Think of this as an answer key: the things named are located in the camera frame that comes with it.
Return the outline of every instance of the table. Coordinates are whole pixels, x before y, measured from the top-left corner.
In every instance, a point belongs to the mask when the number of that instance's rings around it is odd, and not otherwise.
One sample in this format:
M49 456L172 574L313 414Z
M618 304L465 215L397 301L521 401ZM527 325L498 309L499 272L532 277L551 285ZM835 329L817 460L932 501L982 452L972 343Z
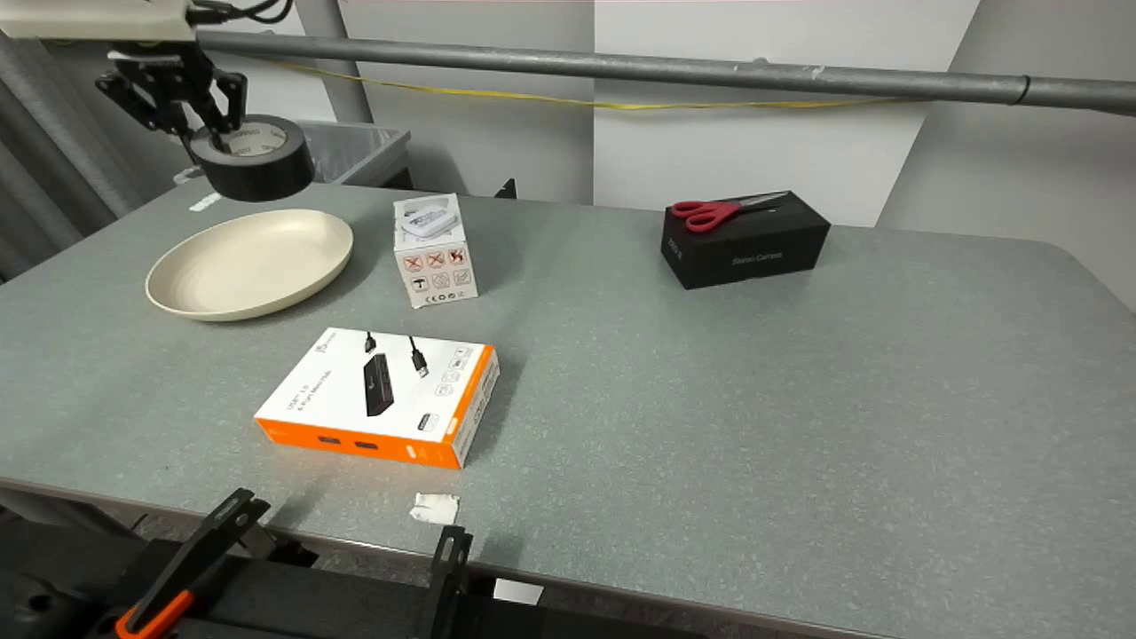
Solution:
M835 232L814 272L682 292L648 214L465 200L481 297L410 311L397 191L308 188L359 253L234 325L150 262L258 207L183 185L0 286L0 482L424 552L862 635L1136 635L1136 320L1058 248ZM494 340L465 471L273 447L252 410L323 325Z

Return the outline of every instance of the beige plate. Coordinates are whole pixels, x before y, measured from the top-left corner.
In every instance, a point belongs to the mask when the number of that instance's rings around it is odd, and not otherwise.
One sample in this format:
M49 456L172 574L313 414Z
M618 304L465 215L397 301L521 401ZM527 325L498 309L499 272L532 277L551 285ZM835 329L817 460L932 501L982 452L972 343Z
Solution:
M207 322L266 314L325 286L350 246L350 228L318 209L239 215L158 254L144 272L144 297Z

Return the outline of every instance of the orange packaging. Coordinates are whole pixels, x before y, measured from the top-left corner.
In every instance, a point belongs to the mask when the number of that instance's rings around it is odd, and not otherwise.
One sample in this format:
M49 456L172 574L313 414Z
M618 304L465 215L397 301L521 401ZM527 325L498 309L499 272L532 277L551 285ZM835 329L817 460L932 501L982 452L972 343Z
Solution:
M331 325L256 426L282 447L462 468L498 372L491 343Z

